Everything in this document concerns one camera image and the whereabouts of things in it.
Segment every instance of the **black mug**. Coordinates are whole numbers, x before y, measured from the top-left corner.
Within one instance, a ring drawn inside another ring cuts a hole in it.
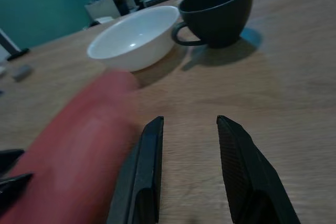
[[[183,0],[178,9],[184,21],[174,26],[172,39],[183,46],[229,46],[239,39],[250,14],[252,1]],[[185,26],[200,40],[179,40],[177,33]]]

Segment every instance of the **bowl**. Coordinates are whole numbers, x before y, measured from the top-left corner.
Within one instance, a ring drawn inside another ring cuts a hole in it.
[[[146,68],[173,47],[170,33],[178,11],[174,6],[159,6],[133,13],[99,34],[89,45],[88,56],[111,68]]]

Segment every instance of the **green wall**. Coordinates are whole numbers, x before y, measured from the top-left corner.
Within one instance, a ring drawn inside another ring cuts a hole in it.
[[[0,0],[0,28],[20,48],[81,30],[90,22],[90,0]]]

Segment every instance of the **table surface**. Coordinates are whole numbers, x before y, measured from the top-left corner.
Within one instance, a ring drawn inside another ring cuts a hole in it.
[[[164,4],[177,5],[181,0]],[[254,0],[225,49],[174,46],[135,73],[141,123],[165,116],[160,223],[231,223],[216,116],[241,123],[277,170],[302,223],[336,219],[336,0]],[[109,24],[33,48],[0,80],[0,150],[26,148],[105,66],[86,56]],[[182,36],[193,38],[185,30]]]

